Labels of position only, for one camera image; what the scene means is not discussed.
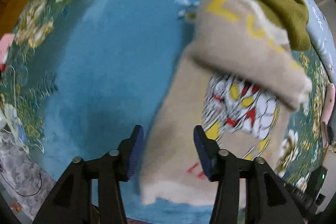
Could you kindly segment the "pink striped cloth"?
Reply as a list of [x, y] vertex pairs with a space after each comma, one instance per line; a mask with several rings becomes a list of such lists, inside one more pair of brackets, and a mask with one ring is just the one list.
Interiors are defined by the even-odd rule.
[[12, 45], [15, 38], [15, 34], [4, 34], [0, 40], [0, 65], [1, 72], [6, 69], [6, 61], [8, 57], [8, 49]]

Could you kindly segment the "olive green knit garment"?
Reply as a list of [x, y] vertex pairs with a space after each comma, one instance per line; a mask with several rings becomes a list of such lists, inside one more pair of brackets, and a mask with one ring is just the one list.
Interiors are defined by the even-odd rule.
[[254, 0], [264, 11], [267, 19], [286, 30], [290, 47], [294, 51], [310, 49], [310, 37], [306, 27], [309, 10], [304, 0]]

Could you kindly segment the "pink cloth at bed edge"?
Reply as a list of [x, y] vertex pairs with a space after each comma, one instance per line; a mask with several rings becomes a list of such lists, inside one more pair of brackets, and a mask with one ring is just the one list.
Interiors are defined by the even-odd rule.
[[330, 144], [330, 137], [327, 132], [327, 125], [329, 123], [333, 108], [335, 104], [335, 86], [332, 83], [326, 85], [325, 102], [322, 109], [320, 125], [323, 148], [328, 148]]

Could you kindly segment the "beige knit sweater with emblem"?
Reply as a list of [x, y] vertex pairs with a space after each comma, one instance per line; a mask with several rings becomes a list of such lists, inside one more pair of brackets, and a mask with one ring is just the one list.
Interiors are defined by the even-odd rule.
[[201, 0], [194, 37], [179, 60], [144, 153], [139, 187], [145, 205], [162, 198], [211, 205], [193, 130], [235, 156], [275, 167], [290, 112], [312, 89], [289, 51], [288, 35], [253, 0]]

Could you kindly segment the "grey patterned pillow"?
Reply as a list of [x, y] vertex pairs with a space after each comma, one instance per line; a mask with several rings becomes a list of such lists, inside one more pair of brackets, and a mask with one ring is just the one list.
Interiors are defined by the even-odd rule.
[[1, 132], [1, 183], [33, 220], [56, 181], [15, 143], [13, 135]]

